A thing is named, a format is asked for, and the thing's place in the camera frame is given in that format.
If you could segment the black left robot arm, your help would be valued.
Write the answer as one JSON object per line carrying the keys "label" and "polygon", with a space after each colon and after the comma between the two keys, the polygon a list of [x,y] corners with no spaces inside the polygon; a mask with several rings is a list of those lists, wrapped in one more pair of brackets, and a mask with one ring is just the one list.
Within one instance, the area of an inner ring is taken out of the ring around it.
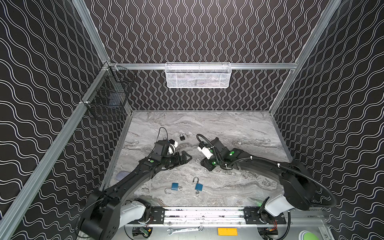
{"label": "black left robot arm", "polygon": [[106,190],[92,192],[79,221],[78,230],[94,240],[111,240],[117,231],[133,221],[146,223],[150,219],[151,205],[128,198],[144,183],[161,171],[187,164],[192,156],[176,152],[167,140],[157,141],[150,154],[141,159],[136,168],[117,184]]}

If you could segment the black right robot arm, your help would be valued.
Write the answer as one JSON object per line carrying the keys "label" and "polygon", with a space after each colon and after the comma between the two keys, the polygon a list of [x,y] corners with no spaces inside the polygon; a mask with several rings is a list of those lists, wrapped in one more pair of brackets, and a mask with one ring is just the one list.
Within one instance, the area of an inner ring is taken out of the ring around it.
{"label": "black right robot arm", "polygon": [[299,162],[276,162],[263,157],[251,155],[240,149],[229,150],[219,138],[212,141],[200,139],[198,150],[205,158],[201,165],[212,171],[215,167],[223,170],[239,170],[254,172],[279,183],[283,189],[267,197],[261,206],[262,213],[270,216],[291,210],[307,211],[312,205],[315,194],[315,183],[310,180],[309,173]]}

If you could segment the dark padlock with keyring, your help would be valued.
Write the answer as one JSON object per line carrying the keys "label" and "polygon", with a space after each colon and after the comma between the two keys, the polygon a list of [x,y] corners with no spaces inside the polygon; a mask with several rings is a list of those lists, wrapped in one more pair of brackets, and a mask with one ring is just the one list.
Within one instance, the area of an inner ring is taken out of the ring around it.
{"label": "dark padlock with keyring", "polygon": [[186,134],[180,134],[180,140],[181,141],[185,141],[186,139],[189,139],[190,136],[189,135],[186,135]]}

